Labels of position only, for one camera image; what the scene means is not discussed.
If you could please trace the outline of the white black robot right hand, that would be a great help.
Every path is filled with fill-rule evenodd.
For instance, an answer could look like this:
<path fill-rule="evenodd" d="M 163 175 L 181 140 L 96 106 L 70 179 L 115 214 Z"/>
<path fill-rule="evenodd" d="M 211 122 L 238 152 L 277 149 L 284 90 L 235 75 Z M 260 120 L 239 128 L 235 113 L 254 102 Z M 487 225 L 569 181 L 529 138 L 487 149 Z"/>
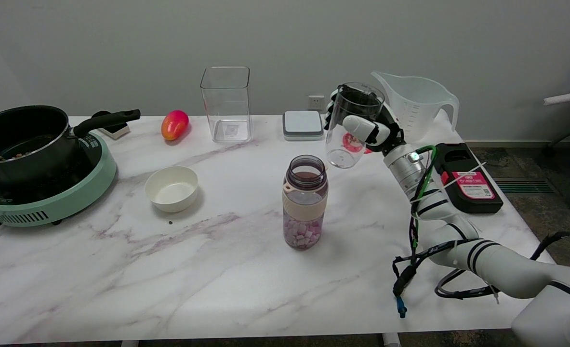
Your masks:
<path fill-rule="evenodd" d="M 324 130 L 333 130 L 337 125 L 371 152 L 384 156 L 406 143 L 404 130 L 388 109 L 384 93 L 364 83 L 346 82 L 331 93 Z"/>

